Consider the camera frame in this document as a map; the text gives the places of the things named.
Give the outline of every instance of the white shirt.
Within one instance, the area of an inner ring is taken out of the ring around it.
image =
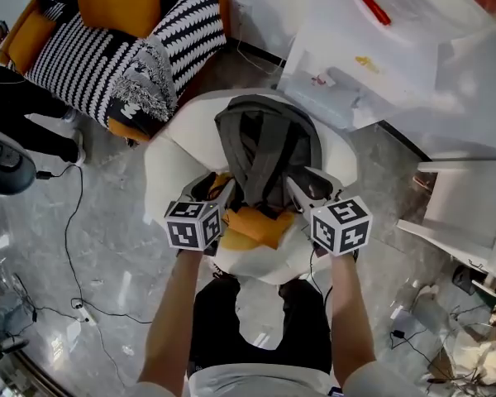
[[[260,364],[213,366],[189,379],[193,397],[323,397],[334,380],[313,369]],[[424,397],[402,376],[374,361],[354,372],[346,382],[345,397]],[[136,384],[129,397],[174,397],[165,388],[147,382]]]

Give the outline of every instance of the white chair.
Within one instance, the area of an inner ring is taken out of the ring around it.
[[[427,162],[421,172],[437,172],[422,225],[399,220],[397,226],[489,274],[483,284],[495,295],[496,160]]]
[[[170,201],[179,198],[182,188],[209,171],[228,171],[228,164],[215,125],[215,116],[234,97],[259,94],[283,103],[283,94],[269,89],[227,90],[206,93],[186,103],[148,144],[145,151],[145,210],[165,228],[164,215]],[[322,144],[323,167],[347,187],[357,180],[357,163],[351,146],[336,132],[312,120]],[[259,246],[249,251],[230,251],[219,245],[216,265],[233,275],[252,276],[280,285],[310,270],[312,245],[296,216],[292,227],[281,237],[279,248]],[[328,256],[314,257],[313,270],[330,264]]]

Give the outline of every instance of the forearm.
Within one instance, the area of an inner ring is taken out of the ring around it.
[[[354,371],[375,360],[373,334],[351,255],[332,259],[332,286],[332,363],[343,386]]]
[[[188,366],[193,302],[202,253],[182,251],[150,325],[139,381],[154,382],[181,395]]]

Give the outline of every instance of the gray tile floor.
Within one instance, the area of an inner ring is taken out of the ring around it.
[[[269,72],[274,70],[262,60],[257,63]],[[279,73],[268,76],[235,52],[225,52],[218,57],[203,91],[270,87],[278,78]],[[70,129],[53,120],[34,118],[61,132]],[[108,312],[151,320],[174,253],[168,249],[161,228],[144,222],[144,146],[130,149],[124,140],[86,118],[81,119],[80,126],[90,156],[83,168],[83,201],[69,229],[69,249],[84,298]],[[374,214],[373,239],[360,253],[358,267],[376,351],[394,369],[416,380],[426,362],[408,349],[389,350],[390,305],[401,286],[407,279],[422,283],[435,280],[444,285],[441,299],[447,307],[462,304],[466,309],[478,302],[449,285],[444,272],[450,272],[451,267],[445,253],[395,227],[397,219],[418,212],[426,200],[412,182],[417,157],[377,126],[353,132],[350,139],[360,161],[360,194]],[[64,168],[45,155],[36,155],[36,162],[39,170],[59,173]],[[79,172],[73,168],[62,178],[38,181],[23,194],[0,197],[0,237],[7,234],[9,238],[9,245],[0,248],[3,282],[11,284],[12,273],[18,273],[39,307],[69,315],[74,315],[70,299],[77,297],[78,291],[64,252],[64,227],[79,191]],[[203,264],[199,287],[210,278],[210,270]],[[324,292],[328,289],[328,272],[316,274],[315,280]],[[104,346],[117,363],[122,380],[131,385],[141,369],[148,326],[129,318],[95,315]],[[265,347],[277,346],[283,315],[274,287],[245,280],[238,315],[248,341],[263,333],[269,336]],[[31,339],[28,356],[72,394],[124,393],[95,327],[45,310],[26,335]],[[435,339],[426,334],[416,337],[415,345],[427,349],[428,356],[437,350]]]

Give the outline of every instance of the black pants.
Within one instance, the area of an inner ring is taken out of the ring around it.
[[[271,363],[331,372],[331,330],[323,297],[305,280],[279,289],[284,300],[284,334],[275,350],[252,346],[239,332],[235,279],[216,279],[197,294],[188,376],[195,371],[232,363]]]
[[[57,155],[65,162],[74,163],[79,156],[74,140],[55,134],[25,117],[38,113],[62,118],[68,106],[49,91],[22,80],[19,74],[0,66],[0,132],[27,150]]]

